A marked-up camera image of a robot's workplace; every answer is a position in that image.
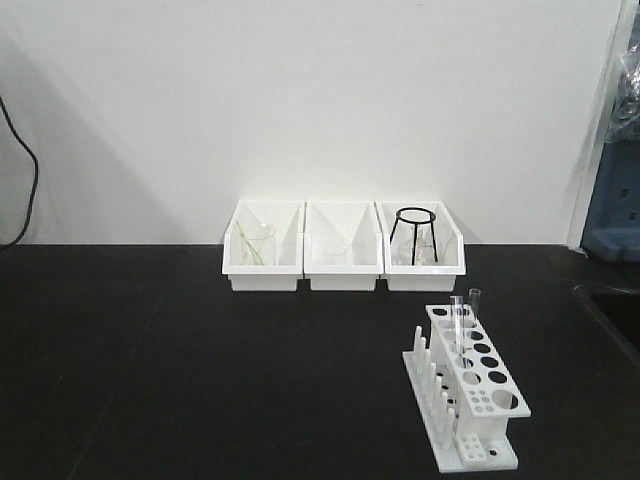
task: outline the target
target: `sink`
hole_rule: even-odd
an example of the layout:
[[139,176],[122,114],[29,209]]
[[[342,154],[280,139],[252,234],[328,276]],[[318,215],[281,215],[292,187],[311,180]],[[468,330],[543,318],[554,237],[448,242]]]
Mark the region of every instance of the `sink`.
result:
[[640,290],[580,285],[584,307],[640,368]]

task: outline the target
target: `plastic storage tray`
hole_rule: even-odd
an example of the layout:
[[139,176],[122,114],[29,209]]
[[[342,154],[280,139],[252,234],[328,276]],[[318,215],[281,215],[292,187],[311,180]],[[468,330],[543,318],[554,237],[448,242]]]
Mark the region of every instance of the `plastic storage tray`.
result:
[[304,273],[312,290],[374,290],[383,272],[373,202],[308,202]]
[[[275,237],[275,264],[246,265],[243,230],[271,224]],[[233,290],[294,291],[302,278],[304,202],[240,201],[224,236],[222,273]]]
[[[384,276],[389,290],[450,292],[456,276],[466,273],[462,234],[442,202],[376,202],[384,240]],[[399,235],[391,242],[396,212],[420,207],[435,213],[434,232],[438,262],[433,265],[403,264],[398,256]],[[420,227],[429,229],[428,225]]]

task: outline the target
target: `white wall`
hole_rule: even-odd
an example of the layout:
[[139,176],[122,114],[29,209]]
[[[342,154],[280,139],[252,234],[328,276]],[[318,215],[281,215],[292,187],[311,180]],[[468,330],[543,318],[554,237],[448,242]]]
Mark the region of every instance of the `white wall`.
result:
[[[240,197],[326,197],[442,199],[469,243],[564,243],[619,7],[0,2],[0,91],[43,170],[27,241],[217,243]],[[15,230],[22,162],[0,178]]]

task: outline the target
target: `small beaker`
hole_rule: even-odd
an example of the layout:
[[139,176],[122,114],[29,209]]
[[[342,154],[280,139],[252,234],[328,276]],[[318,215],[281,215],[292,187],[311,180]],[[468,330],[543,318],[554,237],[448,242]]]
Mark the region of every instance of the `small beaker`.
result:
[[347,263],[347,245],[332,242],[324,247],[328,265],[344,265]]
[[272,224],[261,223],[239,230],[243,265],[276,264],[276,231]]

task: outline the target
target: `plastic bag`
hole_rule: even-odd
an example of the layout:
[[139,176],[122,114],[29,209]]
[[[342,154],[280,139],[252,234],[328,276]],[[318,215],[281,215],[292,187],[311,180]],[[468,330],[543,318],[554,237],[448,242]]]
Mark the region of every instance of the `plastic bag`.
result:
[[606,141],[640,141],[640,14],[636,13],[629,49],[620,57],[622,74]]

